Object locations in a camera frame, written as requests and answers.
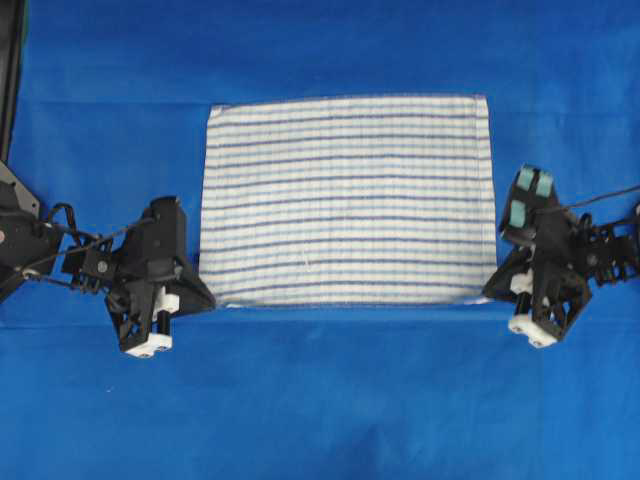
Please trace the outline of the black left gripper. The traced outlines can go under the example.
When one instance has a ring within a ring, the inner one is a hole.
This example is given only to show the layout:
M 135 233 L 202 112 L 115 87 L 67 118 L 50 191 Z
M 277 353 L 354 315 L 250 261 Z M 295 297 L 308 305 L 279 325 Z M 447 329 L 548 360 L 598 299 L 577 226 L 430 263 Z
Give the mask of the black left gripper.
M 79 288 L 109 290 L 107 310 L 122 353 L 151 358 L 172 348 L 170 316 L 213 311 L 216 299 L 186 257 L 187 217 L 175 196 L 151 201 L 115 236 L 89 238 L 79 252 Z

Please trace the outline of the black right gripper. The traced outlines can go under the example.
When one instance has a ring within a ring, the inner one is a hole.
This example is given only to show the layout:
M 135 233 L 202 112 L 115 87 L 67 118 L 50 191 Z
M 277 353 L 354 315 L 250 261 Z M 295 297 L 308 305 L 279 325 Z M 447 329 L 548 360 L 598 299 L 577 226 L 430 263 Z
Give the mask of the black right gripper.
M 560 204 L 541 211 L 537 217 L 535 243 L 513 246 L 499 267 L 499 299 L 516 303 L 518 294 L 512 290 L 517 274 L 532 274 L 531 306 L 542 309 L 568 305 L 582 310 L 591 300 L 586 275 L 580 271 L 578 254 L 579 222 L 575 215 Z

